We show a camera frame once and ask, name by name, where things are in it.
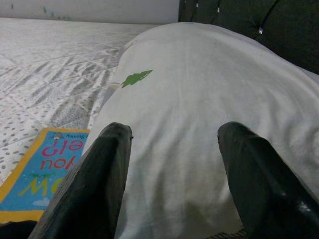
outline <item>white wall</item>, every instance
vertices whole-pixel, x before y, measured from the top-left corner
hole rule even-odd
[[[179,0],[0,0],[0,17],[112,23],[177,22]]]

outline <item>yellow book border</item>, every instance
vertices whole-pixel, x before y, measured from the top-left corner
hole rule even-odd
[[[18,180],[20,174],[24,170],[26,164],[34,155],[34,153],[43,144],[46,134],[49,131],[53,132],[68,132],[68,133],[89,133],[89,129],[67,129],[67,128],[44,128],[24,155],[20,163],[16,166],[14,171],[9,175],[5,182],[0,187],[0,203],[5,199],[8,193],[11,191],[15,182]],[[4,222],[20,222],[25,220],[38,221],[44,211],[42,210],[31,210],[31,211],[0,211],[0,223]]]

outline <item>quilted mattress cover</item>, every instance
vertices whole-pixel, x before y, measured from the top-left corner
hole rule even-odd
[[[120,49],[154,26],[0,18],[0,185],[44,127],[92,127]]]

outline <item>dark tufted headboard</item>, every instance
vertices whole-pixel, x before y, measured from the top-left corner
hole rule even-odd
[[[246,35],[319,74],[319,0],[180,0],[179,21]]]

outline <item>blue book cover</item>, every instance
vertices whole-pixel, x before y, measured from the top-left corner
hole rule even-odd
[[[45,128],[0,187],[0,223],[38,221],[80,159],[87,129]]]

